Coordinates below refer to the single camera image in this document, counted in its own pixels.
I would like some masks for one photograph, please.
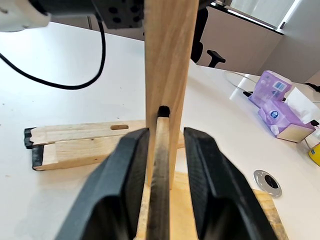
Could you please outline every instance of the metal grommet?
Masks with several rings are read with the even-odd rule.
[[[255,170],[253,177],[256,184],[258,184],[263,191],[270,194],[273,198],[278,198],[281,196],[281,187],[272,175],[263,170]]]

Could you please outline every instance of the tissue paper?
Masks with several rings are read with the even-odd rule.
[[[307,124],[313,119],[320,119],[320,109],[296,87],[288,95],[285,103],[303,124]]]

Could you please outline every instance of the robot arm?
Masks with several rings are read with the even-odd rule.
[[[200,0],[204,8],[213,0]],[[144,0],[0,0],[0,32],[16,32],[48,25],[51,15],[96,15],[108,29],[139,28]]]

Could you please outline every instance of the window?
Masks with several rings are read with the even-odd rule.
[[[227,5],[225,8],[230,12],[250,18],[270,28],[277,29],[288,19],[288,15],[292,13],[299,1],[300,0],[232,0],[230,6]]]

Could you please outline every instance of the wooden plank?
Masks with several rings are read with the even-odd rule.
[[[58,141],[43,147],[42,165],[37,171],[68,169],[101,163],[116,148],[120,136]]]
[[[158,117],[146,239],[170,239],[169,117]]]
[[[30,141],[35,146],[60,141],[119,136],[145,126],[145,120],[43,126],[31,130]]]
[[[281,223],[277,209],[271,196],[260,190],[253,190],[267,219],[269,220],[279,240],[288,240],[284,226]],[[147,216],[149,208],[150,187],[144,185],[141,210],[139,215],[136,240],[146,239]],[[189,189],[189,179],[186,173],[176,172],[170,191],[170,239],[197,240],[197,230]]]
[[[199,0],[145,0],[146,126],[150,129],[147,181],[151,184],[157,113],[170,108],[170,186]]]

